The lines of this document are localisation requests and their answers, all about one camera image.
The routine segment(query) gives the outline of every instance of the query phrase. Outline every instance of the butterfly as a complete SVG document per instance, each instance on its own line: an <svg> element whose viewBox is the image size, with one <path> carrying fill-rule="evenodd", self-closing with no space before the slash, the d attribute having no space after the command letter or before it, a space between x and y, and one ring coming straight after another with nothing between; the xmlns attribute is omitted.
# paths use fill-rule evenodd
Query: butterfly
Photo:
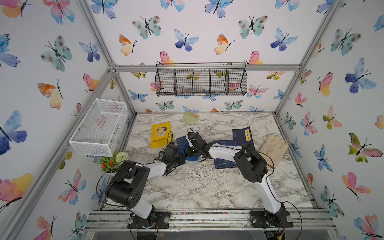
<svg viewBox="0 0 384 240"><path fill-rule="evenodd" d="M349 155L355 155L356 156L356 158L355 158L356 162L368 162L366 156L367 157L381 157L383 155L383 152L376 149L376 148L366 147L366 146L372 145L372 144L366 144L367 139L365 139L365 143L362 146L360 144L360 141L359 141L358 137L356 136L356 134L350 133L349 135L351 137L352 146L348 145L349 146L349 153L348 154Z"/></svg>
<svg viewBox="0 0 384 240"><path fill-rule="evenodd" d="M284 51L287 49L286 44L291 44L295 42L299 37L295 36L292 38L287 38L289 34L283 34L283 32L280 30L280 28L276 29L276 36L275 38L277 39L275 42L271 43L271 48L276 48L279 47L279 51Z"/></svg>
<svg viewBox="0 0 384 240"><path fill-rule="evenodd" d="M343 179L344 184L346 185L346 188L351 190L353 192L353 194L356 195L356 198L358 201L359 201L359 199L360 200L362 200L362 199L356 194L357 192L366 193L366 194L371 193L371 189L369 187L366 187L363 185L356 187L356 179L357 179L356 173L349 172L348 177L343 175L342 179Z"/></svg>
<svg viewBox="0 0 384 240"><path fill-rule="evenodd" d="M261 85L259 85L257 88L255 86L250 85L249 86L249 93L247 93L247 97L252 97L253 95L256 98L261 98L263 95L261 93L265 93L269 88L260 88Z"/></svg>
<svg viewBox="0 0 384 240"><path fill-rule="evenodd" d="M231 110L232 108L233 109L239 109L241 108L241 103L243 102L243 100L240 100L240 101L232 101L231 103L224 103L225 106L226 106L226 109L229 111Z"/></svg>
<svg viewBox="0 0 384 240"><path fill-rule="evenodd" d="M309 75L311 75L312 71L311 70L308 70L307 69L304 71L303 75L301 76L301 81L300 81L300 84L303 84L307 81L307 78Z"/></svg>
<svg viewBox="0 0 384 240"><path fill-rule="evenodd" d="M151 17L148 20L148 22L146 17L144 16L143 21L145 22L145 24L139 20L132 22L132 25L138 29L137 32L139 33L140 36L143 37L143 39L148 38L148 32L149 32L149 35L151 35L151 32L156 36L160 35L161 27L157 25L157 23L160 22L159 16Z"/></svg>
<svg viewBox="0 0 384 240"><path fill-rule="evenodd" d="M58 170L61 170L65 167L65 160L70 160L72 158L72 151L67 152L64 159L61 161Z"/></svg>
<svg viewBox="0 0 384 240"><path fill-rule="evenodd" d="M133 73L133 75L134 75L135 77L137 77L138 79L140 79L140 77L145 78L145 76L146 76L146 74L147 74L147 72L131 72L131 73Z"/></svg>
<svg viewBox="0 0 384 240"><path fill-rule="evenodd" d="M131 99L132 100L140 100L141 102L145 102L144 97L146 97L148 94L140 94L140 93L135 93L130 90L128 90L129 93L132 94Z"/></svg>
<svg viewBox="0 0 384 240"><path fill-rule="evenodd" d="M173 105L172 105L173 101L168 101L168 102L161 102L161 103L156 103L156 105L162 110L164 111L165 109L169 108L169 109L173 109Z"/></svg>
<svg viewBox="0 0 384 240"><path fill-rule="evenodd" d="M63 24L63 17L66 16L69 21L73 22L74 13L71 9L67 8L70 4L69 0L43 0L47 6L52 6L51 16L58 24Z"/></svg>
<svg viewBox="0 0 384 240"><path fill-rule="evenodd" d="M321 48L321 42L320 42L319 44L317 44L317 46L316 46L315 49L316 49L316 50L319 50L319 51L318 51L314 56L316 56L319 52L325 50L325 48Z"/></svg>
<svg viewBox="0 0 384 240"><path fill-rule="evenodd" d="M224 35L221 33L218 38L217 38L217 45L219 45L218 47L216 47L214 50L215 50L215 53L216 55L220 55L224 52L227 51L228 47L231 45L231 43L233 43L235 40L232 40L232 42L228 43L228 40L224 37Z"/></svg>
<svg viewBox="0 0 384 240"><path fill-rule="evenodd" d="M379 31L380 29L384 28L384 15L381 15L379 19L377 20L377 23L373 26L374 31Z"/></svg>
<svg viewBox="0 0 384 240"><path fill-rule="evenodd" d="M65 183L70 186L67 190L62 192L59 197L57 198L58 200L61 200L63 202L66 202L68 198L70 199L70 204L74 205L79 201L79 198L77 197L77 194L79 193L80 190L83 190L85 188L86 181L85 179L81 180L81 173L80 169L77 169L74 177L73 177L73 182L72 184L68 181L68 183Z"/></svg>
<svg viewBox="0 0 384 240"><path fill-rule="evenodd" d="M307 101L307 97L301 98L301 93L297 94L297 97L295 97L296 105L299 105L301 108L303 108L303 103Z"/></svg>
<svg viewBox="0 0 384 240"><path fill-rule="evenodd" d="M298 158L301 158L301 154L300 154L300 152L299 152L299 146L297 145L297 138L295 138L295 140L293 141L293 143L291 143L291 146L292 146L292 148L293 148L293 150L294 150L294 152L296 153L296 156L298 157Z"/></svg>
<svg viewBox="0 0 384 240"><path fill-rule="evenodd" d="M32 183L33 176L26 173L19 178L0 179L0 200L7 202L0 207L0 213L8 207L12 202L20 200L24 193L28 190L29 185Z"/></svg>
<svg viewBox="0 0 384 240"><path fill-rule="evenodd" d="M99 188L97 189L96 193L91 197L91 200L98 199L100 204L101 203L100 198L103 196L106 188L107 188L107 178L105 177L103 179L103 183L101 184L101 186L99 185Z"/></svg>
<svg viewBox="0 0 384 240"><path fill-rule="evenodd" d="M344 217L345 215L343 210L339 207L339 205L337 205L337 203L334 202L337 199L334 199L333 197L334 195L332 195L332 198L331 198L331 193L329 192L328 187L324 185L324 190L320 194L320 199L323 202L326 202L327 206L329 206L330 215L332 217L338 217L339 215L341 217Z"/></svg>
<svg viewBox="0 0 384 240"><path fill-rule="evenodd" d="M167 9L169 4L172 6L172 2L174 2L175 8L178 12L184 9L185 3L183 0L160 0L161 7Z"/></svg>
<svg viewBox="0 0 384 240"><path fill-rule="evenodd" d="M336 114L333 115L333 107L332 107L332 105L329 106L327 114L328 115L323 115L323 121L327 122L327 128L329 130L332 129L332 125L335 126L335 127L342 127L343 126L339 121L337 121L335 119L335 118L337 118L337 116L336 116Z"/></svg>
<svg viewBox="0 0 384 240"><path fill-rule="evenodd" d="M80 112L80 110L81 110L81 104L80 104L80 103L77 103L77 104L76 104L76 110L73 111L73 112L74 112L74 115L73 115L73 114L71 114L71 115L77 117L77 114Z"/></svg>
<svg viewBox="0 0 384 240"><path fill-rule="evenodd" d="M176 28L174 29L174 32L175 32L175 37L179 40L177 43L175 43L175 46L177 48L182 48L184 47L184 49L187 51L187 52L190 52L192 51L192 46L191 44L195 44L197 43L197 41L199 40L199 37L196 36L196 37L193 37L193 38L187 38L189 36L189 34L185 34L185 36L179 31L177 30Z"/></svg>
<svg viewBox="0 0 384 240"><path fill-rule="evenodd" d="M365 221L359 217L354 220L355 226L365 232L363 233L366 235L364 240L379 240L379 238L384 238L384 235L380 236L377 234L379 223L375 214L373 216L365 216Z"/></svg>
<svg viewBox="0 0 384 240"><path fill-rule="evenodd" d="M312 173L308 173L307 174L307 182L309 182L311 184L311 187L312 187L312 184L313 184L313 175Z"/></svg>
<svg viewBox="0 0 384 240"><path fill-rule="evenodd" d="M205 5L205 12L210 13L212 10L217 11L218 18L225 17L225 11L223 8L230 5L233 0L209 0L211 3Z"/></svg>
<svg viewBox="0 0 384 240"><path fill-rule="evenodd" d="M64 39L62 36L58 36L55 40L55 44L52 47L51 43L48 41L50 49L52 51L45 51L41 54L41 59L47 63L52 63L52 67L60 70L62 72L65 71L64 63L66 60L72 59L72 53L70 52L70 49L66 46L64 46Z"/></svg>
<svg viewBox="0 0 384 240"><path fill-rule="evenodd" d="M136 44L136 40L135 42L132 44L131 41L129 41L126 37L124 37L123 35L119 35L119 42L121 43L121 45L123 46L120 51L128 56L129 54L133 53L133 48L135 47L135 44Z"/></svg>
<svg viewBox="0 0 384 240"><path fill-rule="evenodd" d="M315 155L316 158L318 158L317 160L319 161L319 163L317 164L317 167L320 169L320 171L323 169L323 167L325 167L329 171L333 172L331 166L327 162L328 158L325 158L325 147L324 147L324 144L322 145L322 147L320 149L320 152L316 150L314 152L314 155Z"/></svg>
<svg viewBox="0 0 384 240"><path fill-rule="evenodd" d="M46 230L43 231L37 237L35 237L33 240L49 240L49 239L51 239L51 237L53 237L53 234L52 234L53 222L55 221L56 218L57 218L57 216L55 217L55 215L53 215L52 222L51 222L51 224L49 224L45 220L45 218L43 218L42 216L38 217L36 219L37 227L40 229L46 229Z"/></svg>
<svg viewBox="0 0 384 240"><path fill-rule="evenodd" d="M254 108L253 106L249 106L249 110L251 112L264 112L264 109Z"/></svg>
<svg viewBox="0 0 384 240"><path fill-rule="evenodd" d="M288 125L288 129L289 129L289 130L292 130L292 129L293 129L293 126L296 126L296 122L292 120L292 116L289 115L288 112L287 112L287 114L286 114L286 116L285 116L284 124L287 124L287 125Z"/></svg>
<svg viewBox="0 0 384 240"><path fill-rule="evenodd" d="M103 10L103 14L105 14L110 18L114 19L116 14L111 10L115 4L118 2L117 0L92 0L95 4L91 5L91 8L94 13L99 14L101 10Z"/></svg>
<svg viewBox="0 0 384 240"><path fill-rule="evenodd" d="M364 72L364 59L360 58L358 64L355 66L355 73L345 74L345 81L347 83L352 82L352 85L349 87L351 93L357 93L359 91L359 85L362 89L373 89L377 86L376 83L364 78L365 75L369 75L367 71Z"/></svg>
<svg viewBox="0 0 384 240"><path fill-rule="evenodd" d="M307 137L310 135L310 132L312 134L317 133L316 128L312 125L313 122L314 120L312 119L311 121L311 115L308 111L308 113L305 115L305 119L302 119L300 123L300 126L304 127L304 135Z"/></svg>
<svg viewBox="0 0 384 240"><path fill-rule="evenodd" d="M347 54L352 49L352 43L357 42L361 38L360 33L353 33L349 34L351 29L348 31L348 28L346 30L346 34L344 35L344 32L341 29L337 29L335 33L335 40L332 41L331 44L331 52L335 51L337 48L340 50L341 48L341 55Z"/></svg>
<svg viewBox="0 0 384 240"><path fill-rule="evenodd" d="M284 93L282 90L278 89L277 90L277 96L274 97L274 99L281 99L284 96Z"/></svg>
<svg viewBox="0 0 384 240"><path fill-rule="evenodd" d="M23 10L25 8L25 5L31 5L25 2L21 2L21 0L3 0L1 1L1 5L4 5L5 7L2 7L2 12L9 18L17 18L20 14L23 17Z"/></svg>
<svg viewBox="0 0 384 240"><path fill-rule="evenodd" d="M7 49L9 45L9 40L10 40L9 34L0 35L0 61L2 61L3 63L11 67L17 67L17 65L20 62L17 59L17 57L15 57L14 55L5 53L9 51L9 49Z"/></svg>
<svg viewBox="0 0 384 240"><path fill-rule="evenodd" d="M84 231L84 229L82 228L85 227L85 225L87 224L87 221L88 221L88 217L85 214L81 215L81 211L77 212L75 222L74 222L75 230L71 229L71 231L73 232L71 233L71 235L72 234L75 234L75 235L73 235L71 240L81 240L83 238L83 233L81 232Z"/></svg>
<svg viewBox="0 0 384 240"><path fill-rule="evenodd" d="M18 110L13 111L12 115L5 122L4 126L0 127L0 155L11 150L9 142L16 143L24 142L27 138L26 131L15 131L21 126L22 115Z"/></svg>
<svg viewBox="0 0 384 240"><path fill-rule="evenodd" d="M87 84L89 89L85 90L85 93L94 91L99 84L99 80L91 78L88 74L84 73L83 75L84 82Z"/></svg>
<svg viewBox="0 0 384 240"><path fill-rule="evenodd" d="M91 43L88 43L87 45L85 43L79 42L79 45L84 50L85 53L88 53L88 57L87 57L88 62L92 63L93 58L95 58L97 61L100 60L100 55L96 53L97 51L99 51L96 43L93 46L91 46Z"/></svg>
<svg viewBox="0 0 384 240"><path fill-rule="evenodd" d="M249 58L249 62L245 61L248 64L255 65L255 64L263 64L263 62L260 60L259 52L253 51L251 53L251 57Z"/></svg>
<svg viewBox="0 0 384 240"><path fill-rule="evenodd" d="M284 73L286 73L287 71L281 71L281 72L278 72L278 71L271 71L269 72L270 75L267 76L267 79L271 79L273 78L274 80L279 80L281 75L283 75Z"/></svg>
<svg viewBox="0 0 384 240"><path fill-rule="evenodd" d="M381 129L384 129L384 116L377 116L377 121L375 122L375 126Z"/></svg>
<svg viewBox="0 0 384 240"><path fill-rule="evenodd" d="M296 9L299 6L299 0L276 0L275 7L277 9L281 8L284 4L287 5L288 3L288 9L291 12L292 10Z"/></svg>
<svg viewBox="0 0 384 240"><path fill-rule="evenodd" d="M56 83L57 87L46 83L38 83L37 85L43 96L46 96L47 98L52 97L50 101L51 107L60 109L63 95L60 92L59 79L56 79Z"/></svg>
<svg viewBox="0 0 384 240"><path fill-rule="evenodd" d="M187 108L187 107L185 107L185 106L183 106L183 110L185 111L185 112L198 112L198 110L192 110L192 108Z"/></svg>
<svg viewBox="0 0 384 240"><path fill-rule="evenodd" d="M267 21L268 16L262 16L256 19L255 21L253 21L254 18L255 16L253 16L252 18L251 16L249 16L251 23L249 23L247 20L240 20L237 22L237 25L241 28L240 35L242 36L243 39L246 39L249 33L251 33L252 35L252 31L255 35L260 36L260 34L264 29L264 25L262 23Z"/></svg>

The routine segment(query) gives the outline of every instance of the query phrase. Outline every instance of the teal butterfly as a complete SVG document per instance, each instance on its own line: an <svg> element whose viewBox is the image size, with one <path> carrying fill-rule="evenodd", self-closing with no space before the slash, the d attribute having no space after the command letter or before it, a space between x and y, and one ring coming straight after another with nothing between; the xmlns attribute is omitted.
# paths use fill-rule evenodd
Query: teal butterfly
<svg viewBox="0 0 384 240"><path fill-rule="evenodd" d="M51 43L48 41L50 49L52 51L45 51L41 54L41 59L47 63L52 63L52 67L60 70L62 72L65 71L64 63L65 60L71 60L72 59L72 53L70 52L70 49L66 46L64 46L64 39L62 36L58 36L55 40L55 44L52 47Z"/></svg>
<svg viewBox="0 0 384 240"><path fill-rule="evenodd" d="M160 36L161 27L159 25L157 25L157 23L160 22L159 16L151 17L148 20L148 22L147 22L146 17L144 16L143 21L145 24L139 20L132 22L132 25L138 29L137 32L139 33L140 36L143 37L143 39L148 38L148 32L149 32L149 35L151 35L151 32L152 32L154 35Z"/></svg>
<svg viewBox="0 0 384 240"><path fill-rule="evenodd" d="M224 103L225 106L226 106L226 109L229 111L231 110L232 108L236 108L236 109L239 109L241 108L241 103L243 102L243 100L240 100L240 101L232 101L231 103Z"/></svg>
<svg viewBox="0 0 384 240"><path fill-rule="evenodd" d="M173 109L173 105L172 105L173 101L168 101L168 102L165 102L165 101L162 101L161 103L156 103L156 105L158 105L158 107L164 111L165 109L169 108L169 109Z"/></svg>

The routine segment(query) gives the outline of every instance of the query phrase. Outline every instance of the pink butterfly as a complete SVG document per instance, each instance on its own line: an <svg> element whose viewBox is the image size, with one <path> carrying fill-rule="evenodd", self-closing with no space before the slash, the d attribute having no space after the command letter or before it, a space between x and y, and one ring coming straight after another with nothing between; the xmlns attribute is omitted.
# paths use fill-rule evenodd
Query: pink butterfly
<svg viewBox="0 0 384 240"><path fill-rule="evenodd" d="M349 172L348 177L343 175L343 182L345 183L346 188L349 188L353 192L353 194L356 195L356 198L359 201L359 199L360 200L362 199L356 193L361 192L361 193L369 194L371 193L371 189L363 185L356 187L356 179L357 179L357 175L356 173L353 173L353 172Z"/></svg>
<svg viewBox="0 0 384 240"><path fill-rule="evenodd" d="M45 220L45 218L43 218L42 216L38 217L36 219L37 227L40 229L46 229L46 230L43 231L37 237L35 237L33 240L49 240L49 239L51 239L51 236L53 237L53 234L52 234L53 221L56 219L56 217L55 217L55 215L53 215L51 224L49 224Z"/></svg>
<svg viewBox="0 0 384 240"><path fill-rule="evenodd" d="M253 85L249 86L249 93L247 94L247 97L252 97L255 95L256 98L261 98L263 95L261 93L265 93L269 88L260 88L261 85L259 85L257 88Z"/></svg>
<svg viewBox="0 0 384 240"><path fill-rule="evenodd" d="M67 190L62 192L57 199L66 202L68 198L70 199L70 204L76 204L79 201L79 198L77 197L77 194L79 193L79 190L83 190L85 188L86 181L85 179L81 180L81 173L80 169L77 169L72 184L68 181L68 183L65 183L70 186Z"/></svg>
<svg viewBox="0 0 384 240"><path fill-rule="evenodd" d="M307 101L307 97L303 97L301 98L301 93L298 93L297 94L297 97L295 98L295 101L296 101L296 105L299 105L301 108L303 108L303 103L305 103L305 101Z"/></svg>
<svg viewBox="0 0 384 240"><path fill-rule="evenodd" d="M307 137L310 135L310 132L313 134L317 133L316 128L312 125L313 122L314 120L311 121L311 114L309 112L305 115L305 119L301 120L300 126L304 127L304 135Z"/></svg>
<svg viewBox="0 0 384 240"><path fill-rule="evenodd" d="M58 24L63 24L63 17L66 16L69 21L73 22L74 13L71 9L67 8L70 0L43 0L47 6L52 6L51 15Z"/></svg>

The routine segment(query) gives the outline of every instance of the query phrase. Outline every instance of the blue butterfly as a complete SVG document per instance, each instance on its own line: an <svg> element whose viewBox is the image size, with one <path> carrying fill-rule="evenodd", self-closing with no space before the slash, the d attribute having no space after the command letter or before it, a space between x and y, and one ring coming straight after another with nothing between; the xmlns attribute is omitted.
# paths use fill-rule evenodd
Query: blue butterfly
<svg viewBox="0 0 384 240"><path fill-rule="evenodd" d="M162 110L164 111L165 109L169 108L169 109L173 109L173 101L168 101L168 102L161 102L161 103L156 103L156 105Z"/></svg>
<svg viewBox="0 0 384 240"><path fill-rule="evenodd" d="M20 62L17 60L17 57L14 55L5 53L8 52L9 49L7 49L9 44L9 34L0 35L0 61L2 61L5 64L8 64L11 67L17 67L18 63Z"/></svg>
<svg viewBox="0 0 384 240"><path fill-rule="evenodd" d="M314 152L314 155L315 155L316 158L318 158L317 160L319 161L319 163L317 164L317 167L320 169L320 171L323 169L323 166L325 166L326 169L328 169L329 171L333 172L331 166L326 161L328 158L325 158L325 147L324 147L324 144L321 147L320 152L316 150Z"/></svg>
<svg viewBox="0 0 384 240"><path fill-rule="evenodd" d="M96 53L97 51L99 51L96 43L93 46L91 46L90 43L87 45L85 43L80 42L79 45L80 45L80 47L82 47L84 52L88 53L88 57L87 57L88 62L90 62L90 63L93 62L93 57L97 61L100 60L100 55L98 53Z"/></svg>
<svg viewBox="0 0 384 240"><path fill-rule="evenodd" d="M148 94L135 93L135 92L132 92L130 90L128 90L128 92L130 92L132 94L132 96L131 96L132 100L140 100L142 102L145 102L144 97L146 97L148 95Z"/></svg>
<svg viewBox="0 0 384 240"><path fill-rule="evenodd" d="M345 81L347 83L352 82L352 85L349 87L349 91L351 93L357 93L359 91L359 85L362 89L373 89L377 86L376 83L364 78L368 70L364 72L364 59L360 58L358 64L355 66L355 73L347 73L345 74Z"/></svg>
<svg viewBox="0 0 384 240"><path fill-rule="evenodd" d="M296 41L299 37L295 36L292 38L287 38L289 34L283 34L283 32L280 30L280 28L276 29L276 36L275 38L277 39L275 42L271 43L271 48L276 48L279 47L279 51L284 51L287 49L286 44L291 44L294 41Z"/></svg>
<svg viewBox="0 0 384 240"><path fill-rule="evenodd" d="M103 179L103 183L101 184L101 187L99 185L99 188L97 189L97 192L91 197L91 200L98 199L99 200L99 204L100 204L101 200L99 199L99 197L101 198L103 196L104 191L105 191L106 188L107 188L107 178L105 177Z"/></svg>
<svg viewBox="0 0 384 240"><path fill-rule="evenodd" d="M346 34L344 36L344 32L341 29L336 30L335 39L332 41L332 44L331 44L331 52L335 51L336 49L340 50L341 48L341 55L344 56L352 49L352 46L353 46L352 43L359 41L359 39L361 38L361 34L360 33L349 34L350 31L351 29L348 31L348 28L347 28Z"/></svg>
<svg viewBox="0 0 384 240"><path fill-rule="evenodd" d="M182 34L179 30L177 30L176 28L174 29L174 32L175 32L175 34L176 34L176 38L179 40L177 43L175 43L175 46L177 47L177 48L182 48L182 47L184 47L185 48L185 50L187 51L187 52L190 52L190 51L192 51L192 46L191 46L191 44L195 44L195 43L197 43L197 41L199 40L199 37L198 36L196 36L196 37L193 37L193 38L187 38L188 37L188 35L187 34L185 34L185 36L184 36L184 34Z"/></svg>
<svg viewBox="0 0 384 240"><path fill-rule="evenodd" d="M284 93L282 90L278 89L277 90L277 96L274 97L274 99L281 99L284 96Z"/></svg>
<svg viewBox="0 0 384 240"><path fill-rule="evenodd" d="M232 108L233 109L239 109L239 108L241 108L241 103L243 102L243 100L240 100L240 101L237 101L237 102L235 102L235 101L232 101L231 103L224 103L225 104L225 107L226 107L226 109L229 111L229 110L231 110Z"/></svg>
<svg viewBox="0 0 384 240"><path fill-rule="evenodd" d="M15 110L5 122L4 126L0 127L0 155L11 150L9 142L12 140L16 143L21 143L26 140L26 131L15 131L21 126L21 123L22 115L18 110Z"/></svg>
<svg viewBox="0 0 384 240"><path fill-rule="evenodd" d="M209 0L211 3L205 5L205 12L210 13L212 10L217 11L217 16L219 18L225 17L225 11L223 8L228 6L233 2L233 0Z"/></svg>
<svg viewBox="0 0 384 240"><path fill-rule="evenodd" d="M249 106L249 110L251 112L264 112L265 111L264 109L254 108L253 106Z"/></svg>
<svg viewBox="0 0 384 240"><path fill-rule="evenodd" d="M139 20L132 22L132 25L138 29L137 32L139 33L140 36L143 37L143 39L148 38L148 32L149 32L149 35L151 35L151 32L152 32L154 35L160 36L161 27L159 25L157 25L157 23L160 22L159 16L151 17L148 20L148 22L147 22L146 17L144 16L143 21L145 24Z"/></svg>
<svg viewBox="0 0 384 240"><path fill-rule="evenodd" d="M329 206L330 215L332 217L338 217L338 214L340 214L340 216L344 217L345 214L344 214L343 210L340 208L339 205L337 205L337 203L334 202L334 200L336 200L336 199L334 199L333 197L334 197L334 195L331 198L331 193L329 192L328 187L324 185L324 190L320 194L320 199L323 202L326 202L327 206Z"/></svg>
<svg viewBox="0 0 384 240"><path fill-rule="evenodd" d="M293 141L293 143L291 143L291 145L292 145L292 148L293 148L293 150L295 151L295 153L296 153L296 156L298 157L298 158L301 158L301 154L300 154L300 152L299 152L299 146L297 145L297 138L295 138L295 140Z"/></svg>
<svg viewBox="0 0 384 240"><path fill-rule="evenodd" d="M118 2L118 0L92 0L94 3L91 5L91 8L94 13L100 13L101 9L103 10L103 14L105 14L110 18L113 19L116 17L115 13L111 10L115 4Z"/></svg>
<svg viewBox="0 0 384 240"><path fill-rule="evenodd" d="M216 101L217 96L220 94L210 94L207 90L203 89L205 96L203 96L203 99L210 99L212 102Z"/></svg>
<svg viewBox="0 0 384 240"><path fill-rule="evenodd" d="M186 106L183 106L183 110L185 111L185 112L198 112L198 110L192 110L192 108L187 108Z"/></svg>

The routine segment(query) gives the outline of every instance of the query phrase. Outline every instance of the marble table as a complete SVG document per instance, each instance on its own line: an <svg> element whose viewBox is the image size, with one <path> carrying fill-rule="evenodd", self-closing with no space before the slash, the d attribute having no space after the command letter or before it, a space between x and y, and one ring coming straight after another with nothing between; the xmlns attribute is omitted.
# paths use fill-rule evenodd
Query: marble table
<svg viewBox="0 0 384 240"><path fill-rule="evenodd" d="M233 139L232 129L250 126L255 149L259 150L271 134L281 136L271 113L198 113L200 119L187 127L199 132L201 137L213 140ZM183 127L182 113L138 114L126 152L130 160L150 163L163 148L150 149L151 126L171 122L176 138L187 134ZM287 151L270 176L271 183L281 201L296 207L312 207L292 157ZM238 168L215 169L214 161L189 162L176 168L168 176L153 177L147 181L144 199L157 209L228 209L263 207L254 185L247 181ZM104 206L105 210L125 209Z"/></svg>

